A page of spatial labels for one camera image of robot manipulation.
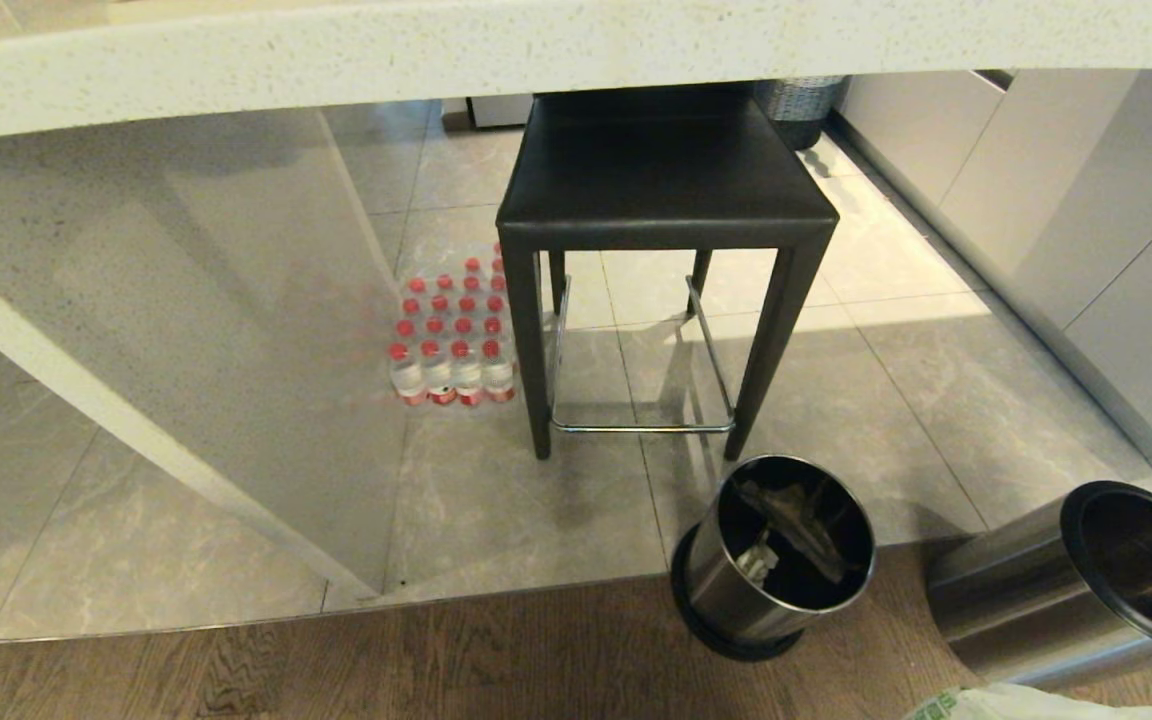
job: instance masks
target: stool leg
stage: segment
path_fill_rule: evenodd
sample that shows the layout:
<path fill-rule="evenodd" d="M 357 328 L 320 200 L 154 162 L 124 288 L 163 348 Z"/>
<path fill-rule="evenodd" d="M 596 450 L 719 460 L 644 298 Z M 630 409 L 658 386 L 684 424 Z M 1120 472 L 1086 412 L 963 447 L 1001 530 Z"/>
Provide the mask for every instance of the stool leg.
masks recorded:
<path fill-rule="evenodd" d="M 563 304 L 563 290 L 567 286 L 567 259 L 562 250 L 550 250 L 550 289 L 554 291 L 554 314 L 558 316 Z"/>
<path fill-rule="evenodd" d="M 763 408 L 767 388 L 776 377 L 776 366 L 781 364 L 785 347 L 790 343 L 794 324 L 799 319 L 799 310 L 803 310 L 803 302 L 812 288 L 828 242 L 829 234 L 826 233 L 820 240 L 799 242 L 791 249 L 776 251 L 776 264 L 772 265 L 772 279 L 767 283 L 767 296 L 763 300 L 763 313 L 755 332 L 755 346 L 750 348 L 745 379 L 741 381 L 740 396 L 736 397 L 736 427 L 727 435 L 723 456 L 728 460 L 740 458 L 745 449 L 745 441 L 755 427 L 755 418 Z"/>
<path fill-rule="evenodd" d="M 550 388 L 545 381 L 545 341 L 540 327 L 540 263 L 529 250 L 502 242 L 503 276 L 509 293 L 513 342 L 518 355 L 518 374 L 526 396 L 526 419 L 536 457 L 550 456 Z"/>
<path fill-rule="evenodd" d="M 696 288 L 696 295 L 705 290 L 705 275 L 708 274 L 708 259 L 713 258 L 713 250 L 696 251 L 696 262 L 691 266 L 691 287 Z M 687 316 L 696 314 L 695 306 L 691 306 L 691 296 L 687 296 Z"/>

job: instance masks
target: speckled countertop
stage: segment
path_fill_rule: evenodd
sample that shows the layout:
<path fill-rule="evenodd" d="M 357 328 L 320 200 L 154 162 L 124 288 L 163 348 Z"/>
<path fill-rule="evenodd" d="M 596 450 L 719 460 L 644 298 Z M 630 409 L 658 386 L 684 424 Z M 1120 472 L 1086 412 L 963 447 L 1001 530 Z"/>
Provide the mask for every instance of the speckled countertop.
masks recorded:
<path fill-rule="evenodd" d="M 0 136 L 793 74 L 1151 67 L 1152 1 L 0 0 Z"/>

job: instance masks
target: black leather bar stool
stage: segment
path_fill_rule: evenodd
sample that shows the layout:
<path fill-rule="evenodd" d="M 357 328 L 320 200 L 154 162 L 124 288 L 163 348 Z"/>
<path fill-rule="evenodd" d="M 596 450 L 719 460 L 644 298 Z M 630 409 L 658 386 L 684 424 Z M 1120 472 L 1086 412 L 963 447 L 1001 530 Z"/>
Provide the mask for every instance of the black leather bar stool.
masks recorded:
<path fill-rule="evenodd" d="M 689 283 L 700 310 L 714 250 L 776 249 L 732 420 L 695 430 L 729 429 L 723 455 L 735 460 L 836 223 L 836 211 L 740 83 L 536 97 L 497 215 L 536 457 L 550 455 L 552 419 L 539 252 L 550 252 L 559 311 L 567 287 L 563 251 L 695 250 Z M 687 310 L 694 310 L 691 301 Z M 708 341 L 703 311 L 700 319 Z"/>

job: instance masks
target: trash bag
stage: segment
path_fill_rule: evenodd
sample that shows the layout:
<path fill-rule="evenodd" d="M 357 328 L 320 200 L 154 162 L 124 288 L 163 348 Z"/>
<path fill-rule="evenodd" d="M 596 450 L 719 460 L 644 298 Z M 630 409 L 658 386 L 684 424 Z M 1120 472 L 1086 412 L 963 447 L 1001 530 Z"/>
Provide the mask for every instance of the trash bag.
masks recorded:
<path fill-rule="evenodd" d="M 1152 707 L 1106 707 L 1000 683 L 939 694 L 905 720 L 1152 720 Z"/>

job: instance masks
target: wooden floor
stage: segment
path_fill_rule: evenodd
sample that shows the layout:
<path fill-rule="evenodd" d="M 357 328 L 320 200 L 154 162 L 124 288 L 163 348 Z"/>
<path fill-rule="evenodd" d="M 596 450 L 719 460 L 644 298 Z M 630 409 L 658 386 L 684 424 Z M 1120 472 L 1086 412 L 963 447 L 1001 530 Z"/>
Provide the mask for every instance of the wooden floor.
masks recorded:
<path fill-rule="evenodd" d="M 884 548 L 856 605 L 788 655 L 694 641 L 664 577 L 195 632 L 0 644 L 0 717 L 795 717 L 899 720 L 975 684 L 922 592 L 930 546 Z M 1152 670 L 1079 688 L 1152 703 Z"/>

